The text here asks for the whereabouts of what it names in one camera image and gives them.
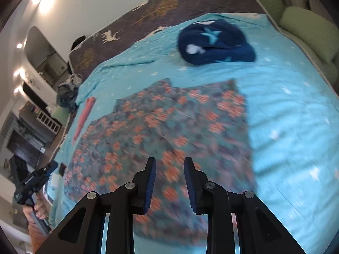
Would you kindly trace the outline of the person's left hand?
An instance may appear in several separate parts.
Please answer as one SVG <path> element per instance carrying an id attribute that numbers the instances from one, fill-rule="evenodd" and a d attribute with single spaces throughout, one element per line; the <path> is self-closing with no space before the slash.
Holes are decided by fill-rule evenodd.
<path id="1" fill-rule="evenodd" d="M 36 193 L 36 202 L 34 207 L 26 205 L 22 207 L 22 211 L 28 221 L 29 226 L 33 227 L 36 227 L 36 223 L 32 214 L 35 213 L 39 219 L 47 219 L 49 217 L 49 210 L 50 206 L 40 192 Z"/>

